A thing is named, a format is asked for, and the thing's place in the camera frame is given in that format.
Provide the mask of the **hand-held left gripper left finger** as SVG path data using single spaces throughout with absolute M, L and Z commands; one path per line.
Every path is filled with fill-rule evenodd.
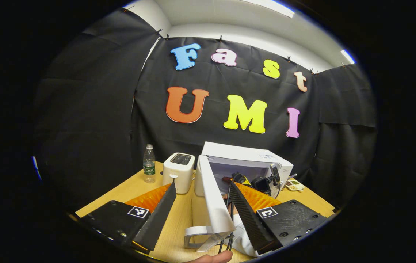
M 127 202 L 108 201 L 79 221 L 111 243 L 149 254 L 176 198 L 175 183 L 169 183 Z

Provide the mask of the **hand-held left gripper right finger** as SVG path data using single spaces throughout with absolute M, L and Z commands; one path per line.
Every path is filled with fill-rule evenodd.
M 230 198 L 259 254 L 289 247 L 328 222 L 297 200 L 281 202 L 238 182 L 231 183 Z

